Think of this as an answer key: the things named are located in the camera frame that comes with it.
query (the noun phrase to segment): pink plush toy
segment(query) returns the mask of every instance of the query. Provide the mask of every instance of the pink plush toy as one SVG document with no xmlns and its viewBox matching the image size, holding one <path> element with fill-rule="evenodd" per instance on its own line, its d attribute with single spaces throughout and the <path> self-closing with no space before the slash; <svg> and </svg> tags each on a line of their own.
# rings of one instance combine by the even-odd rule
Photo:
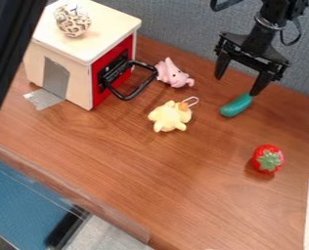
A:
<svg viewBox="0 0 309 250">
<path fill-rule="evenodd" d="M 156 79 L 170 84 L 173 88 L 181 88 L 185 84 L 190 87 L 194 86 L 194 79 L 190 78 L 189 74 L 182 72 L 170 58 L 166 58 L 165 62 L 160 61 L 155 67 L 158 70 Z"/>
</svg>

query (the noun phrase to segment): yellow plush toy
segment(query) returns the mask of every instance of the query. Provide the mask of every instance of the yellow plush toy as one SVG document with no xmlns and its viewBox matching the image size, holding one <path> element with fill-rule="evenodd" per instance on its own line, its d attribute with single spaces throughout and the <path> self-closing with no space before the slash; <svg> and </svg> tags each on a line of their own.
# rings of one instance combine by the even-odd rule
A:
<svg viewBox="0 0 309 250">
<path fill-rule="evenodd" d="M 185 131 L 185 123 L 192 118 L 192 112 L 187 103 L 175 103 L 169 101 L 152 111 L 148 118 L 154 122 L 154 131 L 169 132 L 174 129 Z"/>
</svg>

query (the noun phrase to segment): toy strawberry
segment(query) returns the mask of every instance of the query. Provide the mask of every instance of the toy strawberry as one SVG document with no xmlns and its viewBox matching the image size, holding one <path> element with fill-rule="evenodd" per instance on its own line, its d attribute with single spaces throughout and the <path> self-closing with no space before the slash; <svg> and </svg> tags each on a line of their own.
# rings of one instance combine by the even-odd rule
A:
<svg viewBox="0 0 309 250">
<path fill-rule="evenodd" d="M 253 153 L 252 164 L 256 170 L 272 174 L 282 169 L 285 162 L 284 155 L 276 146 L 259 146 Z"/>
</svg>

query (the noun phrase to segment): gray wall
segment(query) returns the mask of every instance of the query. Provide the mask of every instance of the gray wall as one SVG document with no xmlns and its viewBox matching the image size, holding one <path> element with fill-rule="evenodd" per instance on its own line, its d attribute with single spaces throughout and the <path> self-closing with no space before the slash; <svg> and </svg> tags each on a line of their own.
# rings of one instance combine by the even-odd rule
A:
<svg viewBox="0 0 309 250">
<path fill-rule="evenodd" d="M 143 20 L 140 32 L 181 49 L 215 61 L 213 48 L 220 31 L 249 33 L 253 16 L 260 9 L 260 0 L 245 0 L 220 13 L 213 13 L 208 0 L 96 0 Z M 300 18 L 303 37 L 291 47 L 282 46 L 279 38 L 274 46 L 293 62 L 281 84 L 309 94 L 309 8 Z M 295 28 L 288 24 L 286 34 L 292 38 Z M 255 74 L 237 63 L 241 71 Z"/>
</svg>

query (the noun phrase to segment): oven door handle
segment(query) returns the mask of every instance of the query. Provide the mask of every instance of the oven door handle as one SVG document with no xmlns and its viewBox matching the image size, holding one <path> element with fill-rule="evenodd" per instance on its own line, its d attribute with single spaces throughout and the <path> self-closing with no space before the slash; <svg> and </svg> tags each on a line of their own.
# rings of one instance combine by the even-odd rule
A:
<svg viewBox="0 0 309 250">
<path fill-rule="evenodd" d="M 111 83 L 109 82 L 104 82 L 103 84 L 105 85 L 106 88 L 108 88 L 114 95 L 116 95 L 119 99 L 124 100 L 124 101 L 130 101 L 134 99 L 136 96 L 138 96 L 144 89 L 153 81 L 156 79 L 158 76 L 158 71 L 156 68 L 152 65 L 149 65 L 145 62 L 138 62 L 138 61 L 128 61 L 126 68 L 131 68 L 132 66 L 139 66 L 142 68 L 145 68 L 149 71 L 152 72 L 152 74 L 149 76 L 147 80 L 145 80 L 136 90 L 134 90 L 132 93 L 129 95 L 123 95 L 121 94 L 117 89 L 115 89 Z"/>
</svg>

